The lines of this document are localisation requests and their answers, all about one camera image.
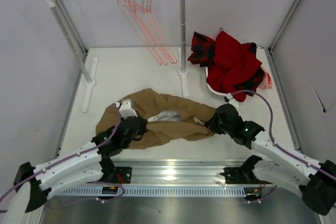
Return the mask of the tan pleated skirt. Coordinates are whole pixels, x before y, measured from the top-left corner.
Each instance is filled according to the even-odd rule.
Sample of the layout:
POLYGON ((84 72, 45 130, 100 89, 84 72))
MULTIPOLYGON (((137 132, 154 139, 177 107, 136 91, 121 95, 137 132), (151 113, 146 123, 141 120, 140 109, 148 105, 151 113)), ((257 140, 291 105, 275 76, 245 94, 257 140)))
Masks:
POLYGON ((211 106, 170 94, 157 93, 150 88, 122 98, 126 99, 132 100, 137 114, 148 121, 147 132, 141 140, 133 141, 130 149, 144 150, 180 138, 199 141, 215 134, 205 126, 216 111, 211 106))

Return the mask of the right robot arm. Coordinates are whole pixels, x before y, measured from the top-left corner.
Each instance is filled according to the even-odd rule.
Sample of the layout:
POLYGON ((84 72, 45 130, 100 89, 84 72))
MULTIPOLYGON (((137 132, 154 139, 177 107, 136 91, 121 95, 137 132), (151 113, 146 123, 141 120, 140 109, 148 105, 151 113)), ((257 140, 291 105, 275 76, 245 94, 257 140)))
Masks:
POLYGON ((272 140, 270 132, 253 121, 244 121, 230 104, 219 106, 205 126, 266 157, 252 155, 242 164, 247 180, 254 176, 286 189, 322 216, 335 208, 334 162, 322 163, 272 140))

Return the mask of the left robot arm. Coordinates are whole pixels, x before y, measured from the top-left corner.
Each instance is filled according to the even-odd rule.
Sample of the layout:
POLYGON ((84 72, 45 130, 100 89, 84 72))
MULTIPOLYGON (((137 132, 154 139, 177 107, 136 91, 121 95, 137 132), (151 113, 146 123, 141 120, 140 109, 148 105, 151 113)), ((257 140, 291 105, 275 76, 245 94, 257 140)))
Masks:
POLYGON ((116 167, 111 157, 141 140, 147 132, 147 121, 128 117, 92 138, 83 147, 64 157, 33 166, 26 162, 18 168, 13 185, 18 192, 24 183, 30 184, 25 213, 43 206, 56 194, 85 183, 111 182, 116 167))

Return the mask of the white laundry basket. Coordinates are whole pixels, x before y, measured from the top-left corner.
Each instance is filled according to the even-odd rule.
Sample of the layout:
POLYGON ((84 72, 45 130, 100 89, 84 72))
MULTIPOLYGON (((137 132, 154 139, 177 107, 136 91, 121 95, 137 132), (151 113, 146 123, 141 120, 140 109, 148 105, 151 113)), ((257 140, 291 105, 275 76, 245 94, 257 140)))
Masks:
POLYGON ((234 97, 229 93, 229 94, 226 94, 226 93, 220 93, 220 92, 217 92, 215 91, 210 85, 209 83, 207 82, 207 77, 208 77, 208 74, 209 74, 209 70, 208 70, 208 67, 205 67, 205 79, 206 79, 206 85, 207 85, 207 88, 208 90, 210 91, 210 94, 212 95, 212 97, 216 98, 216 99, 219 99, 219 100, 231 100, 233 99, 234 97))

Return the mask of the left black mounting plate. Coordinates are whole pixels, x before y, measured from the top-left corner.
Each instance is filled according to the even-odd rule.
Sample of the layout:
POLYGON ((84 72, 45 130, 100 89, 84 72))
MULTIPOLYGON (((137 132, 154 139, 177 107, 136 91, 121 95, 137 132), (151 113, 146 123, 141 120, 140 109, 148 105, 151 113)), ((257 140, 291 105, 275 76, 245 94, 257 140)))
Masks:
POLYGON ((114 184, 130 184, 132 178, 131 167, 116 167, 104 179, 104 181, 114 184))

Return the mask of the black mounting plate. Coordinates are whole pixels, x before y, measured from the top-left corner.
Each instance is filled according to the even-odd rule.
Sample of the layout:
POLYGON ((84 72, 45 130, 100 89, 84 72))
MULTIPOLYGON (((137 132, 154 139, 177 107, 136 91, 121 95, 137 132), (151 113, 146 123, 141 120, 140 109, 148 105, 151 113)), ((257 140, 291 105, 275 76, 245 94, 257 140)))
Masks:
POLYGON ((104 179, 104 181, 114 184, 130 184, 132 178, 131 167, 116 167, 104 179))
POLYGON ((225 167, 220 173, 225 178, 227 184, 259 184, 252 170, 242 169, 241 167, 225 167))

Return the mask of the red black plaid garment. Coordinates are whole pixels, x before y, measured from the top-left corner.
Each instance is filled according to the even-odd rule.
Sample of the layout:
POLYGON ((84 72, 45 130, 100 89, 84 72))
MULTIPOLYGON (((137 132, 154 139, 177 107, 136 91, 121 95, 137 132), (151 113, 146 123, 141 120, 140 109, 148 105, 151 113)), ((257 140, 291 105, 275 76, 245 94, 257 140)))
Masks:
POLYGON ((188 61, 200 67, 208 67, 209 70, 215 54, 215 39, 195 32, 192 38, 191 51, 192 54, 188 61))

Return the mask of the pink garment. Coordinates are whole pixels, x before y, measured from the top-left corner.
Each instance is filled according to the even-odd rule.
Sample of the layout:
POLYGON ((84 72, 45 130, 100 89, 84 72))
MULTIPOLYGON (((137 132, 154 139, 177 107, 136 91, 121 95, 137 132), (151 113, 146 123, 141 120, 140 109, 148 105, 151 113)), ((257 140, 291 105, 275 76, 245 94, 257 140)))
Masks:
POLYGON ((258 88, 261 89, 261 90, 270 90, 270 89, 273 89, 274 84, 273 84, 271 75, 264 68, 262 70, 264 72, 264 76, 263 76, 263 80, 259 84, 258 88))

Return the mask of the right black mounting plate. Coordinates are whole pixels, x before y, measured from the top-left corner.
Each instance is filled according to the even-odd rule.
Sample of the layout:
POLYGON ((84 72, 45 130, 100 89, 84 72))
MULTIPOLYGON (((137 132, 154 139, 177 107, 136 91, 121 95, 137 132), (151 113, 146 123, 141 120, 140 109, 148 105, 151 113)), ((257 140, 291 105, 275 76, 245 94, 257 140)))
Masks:
POLYGON ((241 167, 225 167, 220 173, 225 178, 227 184, 259 184, 252 170, 242 169, 241 167))

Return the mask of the silver clothes rack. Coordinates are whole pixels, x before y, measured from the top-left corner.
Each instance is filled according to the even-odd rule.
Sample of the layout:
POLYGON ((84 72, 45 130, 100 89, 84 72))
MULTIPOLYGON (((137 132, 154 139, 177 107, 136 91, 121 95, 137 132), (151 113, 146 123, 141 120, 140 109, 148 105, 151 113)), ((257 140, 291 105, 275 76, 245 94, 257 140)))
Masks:
MULTIPOLYGON (((73 55, 76 57, 81 73, 85 78, 85 94, 83 97, 81 112, 87 113, 89 111, 93 87, 96 84, 96 72, 98 67, 98 58, 94 57, 91 68, 88 70, 85 67, 84 59, 88 54, 88 49, 84 46, 75 25, 71 21, 62 0, 45 0, 50 11, 52 12, 63 36, 70 47, 73 55)), ((181 46, 178 50, 180 57, 180 69, 178 74, 181 79, 182 96, 189 97, 189 90, 187 84, 188 70, 186 68, 186 4, 185 0, 180 0, 180 26, 181 26, 181 46)))

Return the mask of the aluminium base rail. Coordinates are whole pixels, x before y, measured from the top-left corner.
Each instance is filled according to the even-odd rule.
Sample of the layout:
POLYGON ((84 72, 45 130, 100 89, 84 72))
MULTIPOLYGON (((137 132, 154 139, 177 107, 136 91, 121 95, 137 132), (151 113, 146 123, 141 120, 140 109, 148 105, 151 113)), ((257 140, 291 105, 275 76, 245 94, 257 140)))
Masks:
POLYGON ((132 186, 219 186, 225 167, 238 167, 243 159, 205 161, 192 159, 116 159, 115 166, 131 167, 132 186))

